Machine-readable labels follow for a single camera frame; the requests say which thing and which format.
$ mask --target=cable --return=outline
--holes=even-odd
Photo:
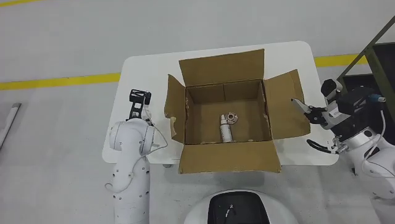
[[[133,167],[132,167],[132,169],[131,169],[131,174],[132,174],[132,175],[134,175],[135,167],[136,167],[136,165],[137,165],[137,162],[138,162],[140,159],[142,159],[142,158],[148,156],[149,154],[152,154],[152,153],[155,152],[155,151],[158,151],[159,149],[164,149],[165,147],[168,146],[168,142],[167,142],[166,137],[165,137],[165,136],[163,135],[163,133],[158,129],[158,127],[155,126],[154,122],[152,122],[152,117],[148,114],[148,111],[147,111],[147,109],[145,108],[145,106],[143,107],[143,109],[144,109],[146,115],[148,116],[149,120],[151,121],[152,126],[153,126],[153,127],[155,128],[155,130],[157,130],[157,131],[159,132],[159,134],[162,136],[162,138],[164,139],[166,145],[165,145],[165,146],[162,146],[162,147],[158,147],[158,148],[156,148],[156,149],[154,149],[154,150],[152,150],[152,151],[149,151],[147,154],[145,154],[145,155],[139,157],[139,159],[136,160],[135,164],[133,165]],[[110,186],[112,187],[112,183],[106,183],[106,184],[104,184],[104,187],[106,188],[106,190],[111,191],[112,193],[121,193],[122,191],[126,190],[126,189],[130,186],[132,179],[133,179],[133,176],[130,178],[130,181],[129,181],[129,183],[126,185],[126,187],[124,187],[124,188],[123,188],[122,190],[120,190],[120,191],[114,191],[113,189],[109,189],[109,188],[107,187],[108,185],[110,185]]]
[[[382,139],[382,137],[383,137],[383,135],[384,135],[384,132],[385,132],[385,129],[386,129],[386,123],[385,123],[384,112],[383,112],[383,110],[380,110],[380,112],[381,112],[381,117],[382,117],[382,119],[383,119],[383,130],[382,130],[381,133],[378,135],[377,141],[374,142],[374,145],[370,148],[369,153],[364,157],[364,160],[362,161],[362,163],[361,163],[361,165],[360,165],[360,169],[362,170],[362,172],[363,172],[364,174],[366,174],[367,176],[372,177],[372,178],[395,178],[395,175],[394,175],[392,172],[390,172],[387,168],[384,168],[383,166],[378,165],[378,164],[376,164],[376,163],[371,163],[371,162],[368,162],[368,161],[367,161],[367,159],[369,158],[369,156],[373,153],[373,151],[376,149],[378,143],[379,143],[380,140]],[[368,163],[370,163],[370,164],[375,164],[375,165],[378,165],[378,166],[382,167],[383,169],[387,170],[390,174],[392,174],[392,176],[373,176],[371,173],[367,173],[367,172],[365,171],[365,167],[364,167],[365,162],[368,162]]]
[[[321,144],[316,143],[315,141],[312,141],[311,139],[307,140],[307,144],[312,147],[313,149],[316,149],[318,151],[327,153],[327,154],[339,154],[338,152],[334,152],[328,149],[328,147],[322,146]]]

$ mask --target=white pole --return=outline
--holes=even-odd
[[[2,144],[3,144],[7,134],[8,134],[8,131],[10,130],[12,122],[14,121],[14,118],[17,115],[20,105],[21,105],[21,103],[14,103],[14,105],[12,105],[11,111],[8,114],[7,119],[6,119],[6,127],[4,127],[4,129],[0,131],[0,149],[2,147]]]

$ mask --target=metal frame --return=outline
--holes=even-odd
[[[353,66],[355,66],[358,61],[365,56],[368,64],[370,66],[370,69],[372,70],[373,76],[375,77],[375,80],[377,82],[377,85],[381,91],[381,93],[385,96],[387,99],[386,105],[388,107],[389,113],[391,114],[393,120],[395,120],[395,92],[384,72],[383,67],[380,64],[380,61],[377,58],[377,55],[374,50],[374,45],[376,45],[376,42],[394,25],[395,23],[395,16],[392,17],[392,19],[384,26],[380,32],[374,37],[374,39],[367,44],[367,46],[358,54],[358,56],[351,62],[349,66],[344,70],[342,74],[338,77],[338,81],[341,82],[341,84],[345,87],[343,77],[346,76],[346,74],[350,71]]]

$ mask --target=green metal bar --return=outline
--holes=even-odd
[[[389,28],[391,28],[394,25],[394,23],[395,23],[395,16],[392,17],[392,19],[384,26],[383,29],[380,30],[380,32],[378,32],[378,34],[371,40],[371,42],[369,42],[369,44],[364,48],[364,50],[362,50],[362,52],[358,54],[358,56],[351,62],[351,64],[347,66],[344,72],[342,72],[338,77],[338,80],[344,77],[350,71],[350,69],[353,68],[356,63],[358,63],[358,61],[362,58],[362,56],[364,56],[365,53],[367,52],[367,49],[370,46],[373,46],[389,30]]]

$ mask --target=box flap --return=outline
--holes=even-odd
[[[170,119],[172,138],[185,142],[185,87],[170,74],[167,80],[165,117]]]
[[[281,171],[273,141],[185,145],[180,173]]]
[[[185,86],[263,79],[264,50],[180,60]]]
[[[297,70],[264,80],[264,85],[273,139],[309,134],[310,122],[291,102],[292,98],[304,102]]]

